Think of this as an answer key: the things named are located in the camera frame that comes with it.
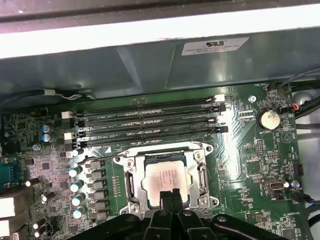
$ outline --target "wire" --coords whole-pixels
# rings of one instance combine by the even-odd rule
[[[299,112],[296,112],[295,113],[295,119],[302,118],[302,117],[314,112],[315,110],[317,110],[319,108],[320,108],[320,103],[318,103],[317,105],[305,108],[304,110],[301,110]]]
[[[3,109],[4,106],[8,103],[25,99],[29,97],[35,96],[60,96],[61,98],[68,99],[68,100],[76,100],[81,98],[81,94],[72,94],[71,96],[65,96],[63,93],[56,92],[54,89],[36,89],[36,90],[29,90],[29,91],[22,91],[18,93],[13,93],[9,96],[4,97],[0,103],[0,109]]]
[[[292,104],[292,106],[293,106],[293,109],[294,109],[295,111],[298,111],[298,110],[300,109],[300,108],[299,108],[299,105],[296,104],[296,103]]]
[[[320,130],[320,123],[310,123],[310,124],[296,124],[296,129],[319,129]]]
[[[319,222],[320,222],[320,214],[317,214],[308,220],[310,228]]]
[[[283,92],[283,88],[285,85],[288,85],[289,83],[291,83],[292,81],[294,80],[297,80],[299,78],[302,78],[304,76],[307,76],[307,75],[310,75],[310,74],[314,74],[314,73],[317,73],[317,72],[320,72],[320,67],[317,67],[317,68],[314,68],[314,69],[311,69],[311,70],[308,70],[308,71],[305,71],[305,72],[301,72],[301,73],[298,73],[292,77],[290,77],[289,79],[285,80],[283,83],[280,84],[280,86],[278,87],[278,95],[286,101],[286,103],[290,104],[290,105],[293,105],[294,102],[289,99]]]

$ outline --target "white label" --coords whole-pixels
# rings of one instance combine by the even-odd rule
[[[196,54],[210,54],[238,50],[249,37],[222,39],[212,41],[197,41],[184,44],[182,56]]]

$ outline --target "capacitor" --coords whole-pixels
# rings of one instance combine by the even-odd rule
[[[75,181],[74,183],[71,184],[70,190],[71,192],[76,193],[83,185],[84,185],[84,182],[82,180]]]
[[[41,131],[44,134],[51,133],[54,130],[54,127],[50,124],[45,124],[41,127]]]
[[[291,187],[292,187],[293,189],[297,189],[297,188],[300,187],[300,183],[299,183],[297,180],[293,180],[293,181],[291,182]]]
[[[82,214],[85,213],[85,208],[83,206],[78,206],[78,208],[73,212],[73,217],[75,219],[80,219]]]
[[[72,199],[71,203],[73,206],[78,207],[85,198],[86,195],[83,192],[81,192]]]
[[[52,142],[55,140],[55,136],[53,134],[45,133],[42,135],[42,141],[45,143]]]
[[[15,133],[13,132],[13,131],[6,131],[5,133],[4,133],[4,137],[5,138],[12,138],[12,137],[14,137],[15,136]]]
[[[41,147],[40,147],[39,144],[33,144],[33,145],[32,145],[32,150],[33,150],[33,151],[36,152],[36,151],[39,151],[40,149],[41,149]]]
[[[69,170],[69,176],[74,178],[75,176],[77,176],[81,172],[82,172],[82,167],[81,166],[77,166],[77,167],[74,167],[74,168]]]
[[[76,157],[79,154],[83,154],[85,152],[85,150],[83,148],[78,148],[72,151],[72,156]]]
[[[257,116],[257,123],[264,130],[274,130],[279,127],[280,122],[280,115],[273,108],[267,108]]]
[[[33,229],[40,228],[43,224],[46,223],[46,219],[44,217],[40,218],[35,224],[33,224]]]
[[[35,231],[35,232],[34,232],[34,236],[35,236],[36,238],[39,238],[39,237],[40,237],[42,234],[44,234],[46,231],[47,231],[46,225],[42,225],[42,226],[38,229],[38,231]]]
[[[56,196],[56,194],[53,191],[51,191],[48,194],[42,196],[41,200],[42,200],[42,202],[46,203],[49,199],[52,199],[55,196]]]
[[[36,185],[36,184],[38,184],[38,183],[40,183],[40,179],[37,178],[37,177],[35,177],[35,178],[32,178],[32,179],[26,181],[26,182],[25,182],[25,185],[26,185],[27,187],[31,187],[31,186],[34,186],[34,185]]]

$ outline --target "cpu socket lever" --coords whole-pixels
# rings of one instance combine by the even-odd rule
[[[219,205],[209,193],[206,156],[214,147],[198,141],[133,147],[114,157],[123,166],[128,204],[120,214],[140,218],[159,209],[160,192],[179,189],[186,209],[205,212]]]

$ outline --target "black ram slot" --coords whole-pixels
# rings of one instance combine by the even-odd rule
[[[174,102],[165,102],[165,103],[156,103],[156,104],[148,104],[141,106],[130,106],[130,107],[122,107],[115,109],[107,109],[107,110],[95,110],[95,111],[84,111],[82,113],[78,113],[79,117],[89,117],[96,115],[104,115],[104,114],[114,114],[114,113],[123,113],[128,111],[141,111],[141,110],[152,110],[157,108],[175,108],[175,107],[191,107],[193,105],[203,105],[203,104],[211,104],[215,99],[213,97],[194,99],[194,100],[184,100],[184,101],[174,101]]]
[[[111,140],[93,140],[93,141],[88,141],[88,142],[80,142],[80,146],[82,148],[85,147],[95,147],[95,146],[101,146],[101,145],[106,145],[106,144],[118,144],[118,143],[127,143],[127,142],[141,142],[141,141],[153,141],[153,140],[159,140],[162,138],[169,138],[169,137],[176,137],[176,136],[182,136],[182,135],[192,135],[194,136],[195,134],[216,134],[220,133],[221,128],[220,127],[206,127],[206,128],[201,128],[197,130],[185,130],[185,131],[177,131],[173,132],[172,134],[154,134],[154,135],[148,135],[142,136],[142,137],[133,137],[133,138],[120,138],[120,139],[111,139]]]
[[[208,120],[210,118],[197,118],[193,121],[182,121],[182,122],[164,122],[164,123],[157,123],[157,124],[150,124],[150,125],[137,125],[134,127],[122,127],[122,128],[109,128],[109,130],[94,130],[94,131],[84,131],[79,132],[79,137],[93,137],[100,134],[117,134],[121,132],[128,132],[128,131],[139,131],[139,130],[156,130],[159,128],[165,128],[165,127],[183,127],[193,124],[201,124],[201,123],[208,123]]]

